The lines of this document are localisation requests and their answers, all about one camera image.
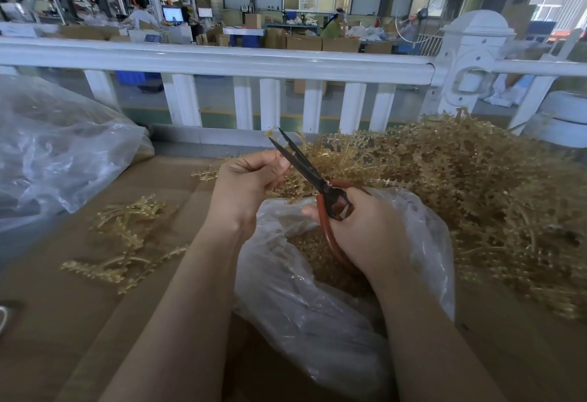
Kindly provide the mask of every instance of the scissors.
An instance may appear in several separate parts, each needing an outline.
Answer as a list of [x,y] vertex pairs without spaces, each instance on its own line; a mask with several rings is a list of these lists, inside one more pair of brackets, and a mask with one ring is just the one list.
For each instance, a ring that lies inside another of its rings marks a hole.
[[[353,210],[355,210],[353,204],[349,201],[349,198],[346,196],[345,192],[345,189],[352,187],[353,185],[351,183],[346,183],[344,181],[338,181],[335,179],[330,181],[324,179],[318,173],[312,163],[306,158],[306,155],[303,154],[303,152],[284,133],[284,131],[282,129],[279,129],[279,131],[283,135],[283,138],[285,138],[285,140],[288,142],[291,150],[293,150],[293,154],[288,152],[273,138],[269,139],[275,148],[283,155],[283,157],[288,160],[290,164],[294,166],[296,170],[300,172],[302,176],[318,190],[318,195],[316,196],[318,216],[320,218],[320,226],[322,227],[324,235],[327,239],[328,249],[333,254],[334,258],[336,258],[338,262],[347,268],[350,272],[360,273],[358,268],[352,264],[352,262],[334,239],[334,234],[332,233],[329,220],[329,217],[338,221],[342,221],[343,219],[341,212],[344,210],[345,206],[342,206],[341,203],[339,203],[339,198],[342,198],[348,205],[345,217],[348,217],[353,212]],[[362,187],[359,186],[358,188],[363,192],[368,193]]]

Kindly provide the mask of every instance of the green shirt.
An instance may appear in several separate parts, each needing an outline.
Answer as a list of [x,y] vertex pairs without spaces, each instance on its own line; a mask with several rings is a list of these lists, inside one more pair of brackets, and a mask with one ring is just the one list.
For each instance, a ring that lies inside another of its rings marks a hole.
[[323,39],[335,39],[342,37],[342,30],[336,20],[331,20],[330,23],[322,30],[320,37]]

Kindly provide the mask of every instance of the woman in green shirt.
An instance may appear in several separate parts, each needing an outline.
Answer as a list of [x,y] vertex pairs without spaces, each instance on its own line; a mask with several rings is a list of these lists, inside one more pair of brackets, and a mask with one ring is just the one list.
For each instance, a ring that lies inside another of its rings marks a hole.
[[336,10],[336,14],[327,22],[320,33],[323,39],[335,39],[336,37],[344,37],[346,34],[345,12],[341,8]]

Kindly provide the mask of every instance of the orange handle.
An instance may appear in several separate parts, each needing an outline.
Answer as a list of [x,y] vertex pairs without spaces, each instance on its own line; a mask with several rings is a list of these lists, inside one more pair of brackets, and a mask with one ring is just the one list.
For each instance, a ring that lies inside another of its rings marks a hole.
[[[368,191],[363,189],[361,186],[355,186],[351,183],[346,183],[344,181],[337,181],[333,180],[330,182],[333,187],[338,187],[340,189],[348,189],[349,187],[356,187],[357,189],[362,190],[366,194],[369,194]],[[324,236],[327,239],[327,246],[330,250],[331,254],[336,258],[336,260],[349,272],[360,274],[361,271],[349,260],[346,256],[345,251],[338,245],[336,239],[334,238],[334,233],[332,232],[332,228],[330,227],[330,217],[327,213],[326,203],[324,202],[324,195],[319,194],[316,196],[316,204],[318,205],[318,216],[320,218],[320,226],[324,231]],[[350,216],[350,214],[355,210],[353,206],[349,206],[346,216]],[[338,220],[342,220],[339,213],[336,212],[336,216]]]

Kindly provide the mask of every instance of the black scissor blade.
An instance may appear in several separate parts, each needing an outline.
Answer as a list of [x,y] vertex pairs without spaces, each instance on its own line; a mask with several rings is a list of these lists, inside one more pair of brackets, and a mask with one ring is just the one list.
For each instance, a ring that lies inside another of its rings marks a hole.
[[301,164],[303,164],[308,170],[310,170],[314,175],[316,175],[317,177],[319,177],[320,179],[322,179],[322,176],[318,173],[318,171],[312,165],[312,163],[310,162],[310,160],[308,158],[306,158],[306,155],[304,154],[304,152],[302,152],[299,149],[299,147],[297,146],[297,144],[295,142],[293,142],[291,140],[291,138],[289,136],[287,136],[285,134],[285,131],[283,131],[281,128],[278,127],[278,130],[281,132],[283,138],[288,142],[288,145],[289,145],[290,149],[293,150],[293,153],[295,154],[297,160]]
[[321,176],[316,176],[312,170],[309,170],[304,164],[302,164],[297,157],[293,156],[290,152],[288,152],[280,143],[275,141],[273,138],[269,138],[269,140],[273,143],[275,148],[279,150],[279,152],[283,155],[283,157],[290,162],[290,164],[295,167],[295,169],[302,174],[306,180],[312,184],[320,193],[322,193],[324,189],[324,184],[326,182],[322,179]]

